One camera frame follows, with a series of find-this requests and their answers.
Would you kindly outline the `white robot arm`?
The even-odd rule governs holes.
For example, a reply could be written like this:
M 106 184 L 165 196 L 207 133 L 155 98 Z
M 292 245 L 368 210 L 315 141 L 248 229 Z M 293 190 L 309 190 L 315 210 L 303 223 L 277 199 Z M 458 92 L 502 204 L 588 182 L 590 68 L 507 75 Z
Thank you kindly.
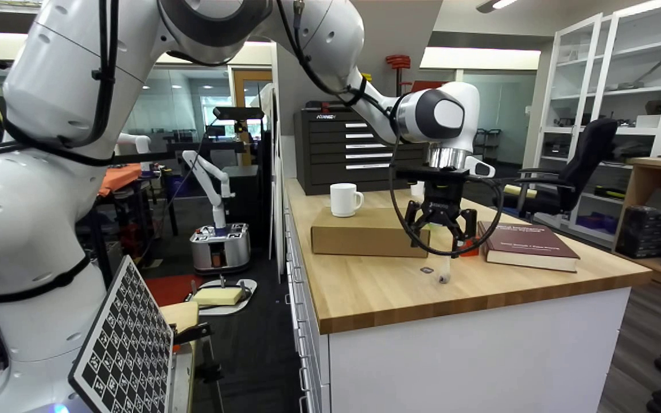
M 0 413 L 53 413 L 79 391 L 74 362 L 108 287 L 75 223 L 121 133 L 192 122 L 154 83 L 159 60 L 216 68 L 255 39 L 292 53 L 382 140 L 423 141 L 435 167 L 473 148 L 477 90 L 379 92 L 357 68 L 353 0 L 41 0 L 0 87 Z

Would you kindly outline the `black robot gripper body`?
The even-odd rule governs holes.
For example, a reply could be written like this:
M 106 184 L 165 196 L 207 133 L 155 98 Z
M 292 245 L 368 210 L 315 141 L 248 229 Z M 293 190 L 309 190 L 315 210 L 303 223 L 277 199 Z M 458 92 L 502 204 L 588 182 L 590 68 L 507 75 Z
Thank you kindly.
M 454 167 L 412 167 L 409 179 L 423 184 L 423 196 L 411 202 L 425 207 L 426 224 L 452 227 L 462 212 L 462 195 L 468 173 Z

